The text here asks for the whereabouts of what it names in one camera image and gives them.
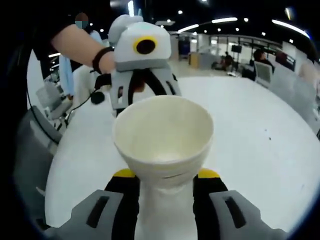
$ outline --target white cup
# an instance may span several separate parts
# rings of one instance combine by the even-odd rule
[[[214,123],[180,96],[154,96],[116,118],[113,141],[129,168],[150,187],[183,186],[198,174],[212,145]]]

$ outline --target yellow ring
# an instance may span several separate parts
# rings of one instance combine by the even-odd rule
[[[140,52],[138,52],[137,50],[137,46],[138,44],[143,41],[143,40],[151,40],[152,42],[154,42],[154,49],[156,49],[157,45],[158,45],[158,41],[155,37],[153,36],[142,36],[142,37],[139,37],[135,40],[135,42],[133,43],[133,50],[137,53],[137,54],[141,54]]]

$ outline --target desk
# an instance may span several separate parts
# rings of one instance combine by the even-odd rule
[[[204,164],[217,171],[261,210],[272,228],[290,231],[309,209],[320,183],[320,142],[306,122],[269,90],[235,77],[186,77],[182,95],[206,108],[214,120],[212,149]],[[47,224],[59,227],[71,210],[104,189],[126,164],[112,140],[108,103],[90,101],[76,112],[48,176]]]

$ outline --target round table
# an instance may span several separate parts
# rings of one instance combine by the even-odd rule
[[[219,173],[261,211],[271,228],[292,230],[307,213],[320,183],[320,142],[306,122],[269,90],[246,78],[186,77],[182,96],[208,110],[214,140],[204,168]],[[46,222],[60,227],[72,208],[127,165],[111,139],[105,101],[79,108],[51,165]]]

